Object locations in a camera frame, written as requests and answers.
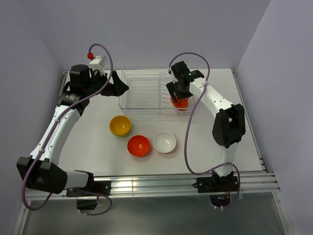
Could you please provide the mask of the orange bowl carried to rack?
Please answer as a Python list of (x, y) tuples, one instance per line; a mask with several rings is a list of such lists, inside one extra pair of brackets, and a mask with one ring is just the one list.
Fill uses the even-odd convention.
[(178, 99), (177, 102), (174, 102), (172, 98), (170, 100), (174, 107), (176, 107), (179, 111), (186, 111), (189, 106), (188, 98)]

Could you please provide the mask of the orange bowl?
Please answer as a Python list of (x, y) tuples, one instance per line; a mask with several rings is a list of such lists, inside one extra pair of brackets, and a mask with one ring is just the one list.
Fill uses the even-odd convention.
[(135, 135), (127, 143), (128, 152), (135, 157), (145, 157), (150, 151), (151, 145), (147, 137)]

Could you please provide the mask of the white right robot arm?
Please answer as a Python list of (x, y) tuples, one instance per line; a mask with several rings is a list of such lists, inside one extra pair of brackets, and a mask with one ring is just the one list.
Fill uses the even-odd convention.
[(238, 143), (246, 133), (245, 109), (242, 104), (233, 104), (216, 91), (208, 82), (209, 76), (199, 70), (190, 70), (184, 61), (170, 64), (168, 73), (172, 81), (166, 87), (173, 103), (180, 99), (197, 97), (189, 116), (184, 139), (184, 160), (187, 169), (194, 175), (187, 157), (187, 144), (191, 121), (199, 103), (203, 103), (214, 118), (212, 136), (220, 147), (220, 154), (215, 159), (215, 165), (205, 173), (215, 173), (212, 187), (221, 191), (228, 186), (227, 176), (235, 170), (234, 158)]

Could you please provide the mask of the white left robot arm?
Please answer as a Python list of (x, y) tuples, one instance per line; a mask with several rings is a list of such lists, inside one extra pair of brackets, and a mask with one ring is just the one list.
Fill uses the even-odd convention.
[(107, 73), (93, 70), (87, 65), (74, 65), (67, 74), (69, 81), (59, 95), (54, 116), (39, 144), (28, 157), (21, 157), (17, 169), (23, 180), (23, 187), (54, 194), (65, 189), (78, 188), (83, 195), (95, 191), (91, 172), (64, 171), (59, 168), (59, 159), (66, 140), (85, 108), (89, 96), (98, 90), (103, 96), (123, 95), (128, 89), (117, 72)]

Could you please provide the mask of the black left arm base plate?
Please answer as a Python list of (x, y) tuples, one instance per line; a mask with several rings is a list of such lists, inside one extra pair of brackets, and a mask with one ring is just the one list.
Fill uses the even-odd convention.
[(79, 190), (67, 190), (66, 197), (84, 197), (84, 196), (93, 196), (92, 193), (97, 193), (105, 196), (110, 195), (111, 191), (111, 181), (94, 181), (91, 186), (86, 186), (84, 188), (79, 188), (80, 190), (84, 191), (81, 192)]

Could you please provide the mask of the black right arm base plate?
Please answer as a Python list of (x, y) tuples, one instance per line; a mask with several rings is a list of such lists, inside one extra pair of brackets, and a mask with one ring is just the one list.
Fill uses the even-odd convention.
[(215, 192), (236, 192), (239, 188), (239, 182), (236, 176), (230, 180), (217, 180), (214, 177), (199, 177), (192, 185), (198, 190), (198, 193), (215, 193)]

